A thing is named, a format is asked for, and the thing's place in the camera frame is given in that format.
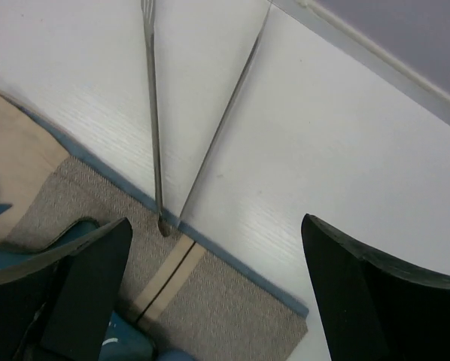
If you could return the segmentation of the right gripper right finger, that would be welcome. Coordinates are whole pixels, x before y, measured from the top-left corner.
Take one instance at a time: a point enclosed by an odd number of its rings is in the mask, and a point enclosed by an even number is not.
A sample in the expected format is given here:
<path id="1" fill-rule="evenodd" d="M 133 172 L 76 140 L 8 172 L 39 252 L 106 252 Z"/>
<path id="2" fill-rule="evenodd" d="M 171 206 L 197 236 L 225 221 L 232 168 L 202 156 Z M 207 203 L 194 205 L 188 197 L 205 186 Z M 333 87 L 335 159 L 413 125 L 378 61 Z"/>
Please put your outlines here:
<path id="1" fill-rule="evenodd" d="M 303 249 L 333 360 L 450 360 L 450 276 L 306 214 Z"/>

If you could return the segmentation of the metal tongs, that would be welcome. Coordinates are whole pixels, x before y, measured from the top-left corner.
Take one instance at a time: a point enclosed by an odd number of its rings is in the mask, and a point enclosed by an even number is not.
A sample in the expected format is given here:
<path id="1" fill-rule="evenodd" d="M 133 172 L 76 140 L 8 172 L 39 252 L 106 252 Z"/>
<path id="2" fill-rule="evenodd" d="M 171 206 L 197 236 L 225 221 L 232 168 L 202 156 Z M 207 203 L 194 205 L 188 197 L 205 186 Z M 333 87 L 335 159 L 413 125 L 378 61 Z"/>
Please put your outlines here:
<path id="1" fill-rule="evenodd" d="M 143 1 L 157 228 L 186 217 L 257 54 L 269 1 Z"/>

